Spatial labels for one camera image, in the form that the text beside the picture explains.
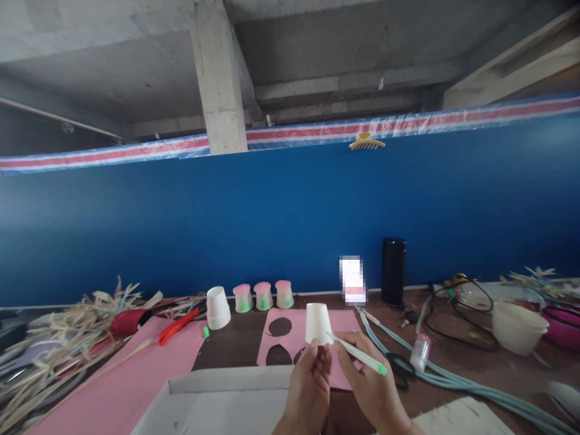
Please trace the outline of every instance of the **black scissors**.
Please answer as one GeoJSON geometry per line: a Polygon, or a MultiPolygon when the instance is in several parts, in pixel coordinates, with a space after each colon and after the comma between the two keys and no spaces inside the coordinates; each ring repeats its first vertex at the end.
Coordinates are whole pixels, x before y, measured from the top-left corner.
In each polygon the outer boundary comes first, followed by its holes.
{"type": "Polygon", "coordinates": [[[387,352],[383,353],[383,355],[391,365],[393,377],[395,378],[395,385],[399,390],[407,391],[409,389],[409,379],[417,378],[415,368],[405,359],[404,356],[399,355],[398,353],[387,352]]]}

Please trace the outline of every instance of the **plastic sheet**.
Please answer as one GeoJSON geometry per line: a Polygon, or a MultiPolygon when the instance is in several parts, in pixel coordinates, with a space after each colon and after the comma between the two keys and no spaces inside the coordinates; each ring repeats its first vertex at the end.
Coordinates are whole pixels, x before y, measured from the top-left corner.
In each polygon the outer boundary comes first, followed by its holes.
{"type": "MultiPolygon", "coordinates": [[[[248,129],[251,151],[353,142],[361,132],[373,139],[436,134],[580,115],[580,94],[501,103],[471,109],[331,123],[248,129]]],[[[167,158],[208,156],[206,134],[104,149],[0,159],[0,175],[73,169],[167,158]]]]}

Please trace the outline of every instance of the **red object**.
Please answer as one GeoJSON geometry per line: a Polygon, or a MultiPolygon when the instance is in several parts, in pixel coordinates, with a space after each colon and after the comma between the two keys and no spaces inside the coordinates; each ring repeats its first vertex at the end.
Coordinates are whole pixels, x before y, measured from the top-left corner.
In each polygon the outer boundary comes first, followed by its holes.
{"type": "Polygon", "coordinates": [[[580,315],[563,308],[548,307],[542,311],[542,317],[550,324],[544,337],[560,346],[580,351],[580,315]]]}
{"type": "Polygon", "coordinates": [[[115,338],[124,338],[135,335],[139,325],[144,325],[153,315],[151,310],[127,310],[121,311],[111,323],[111,334],[115,338]]]}
{"type": "Polygon", "coordinates": [[[161,334],[159,334],[159,345],[163,346],[174,334],[177,333],[186,324],[195,319],[198,315],[205,312],[205,304],[198,306],[196,309],[191,311],[191,313],[186,314],[179,320],[174,321],[171,325],[167,326],[161,334]]]}

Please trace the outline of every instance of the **pink sheet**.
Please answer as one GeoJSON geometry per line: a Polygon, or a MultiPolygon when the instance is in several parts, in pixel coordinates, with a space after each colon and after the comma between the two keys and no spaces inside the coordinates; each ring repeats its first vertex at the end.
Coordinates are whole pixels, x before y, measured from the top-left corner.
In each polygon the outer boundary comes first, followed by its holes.
{"type": "Polygon", "coordinates": [[[127,435],[168,379],[190,372],[204,342],[205,320],[194,321],[160,347],[171,320],[152,317],[110,361],[123,359],[143,341],[153,343],[79,390],[36,426],[34,435],[127,435]]]}
{"type": "MultiPolygon", "coordinates": [[[[332,332],[336,331],[360,331],[356,315],[352,310],[328,310],[332,332]]],[[[288,351],[292,360],[296,354],[306,346],[306,310],[298,309],[277,309],[271,308],[266,318],[266,325],[262,332],[262,342],[258,351],[258,366],[266,365],[266,356],[272,346],[281,345],[288,351]],[[274,320],[285,317],[292,322],[290,333],[282,337],[272,337],[269,332],[269,325],[274,320]]],[[[338,364],[337,351],[332,347],[332,371],[330,373],[330,386],[341,390],[351,390],[344,373],[338,364]]]]}

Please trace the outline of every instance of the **cardboard box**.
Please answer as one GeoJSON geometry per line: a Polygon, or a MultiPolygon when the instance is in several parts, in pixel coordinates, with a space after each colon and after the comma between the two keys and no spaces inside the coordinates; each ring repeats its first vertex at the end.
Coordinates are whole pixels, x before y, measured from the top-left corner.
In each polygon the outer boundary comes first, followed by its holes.
{"type": "Polygon", "coordinates": [[[270,435],[294,366],[197,370],[170,379],[132,435],[270,435]]]}

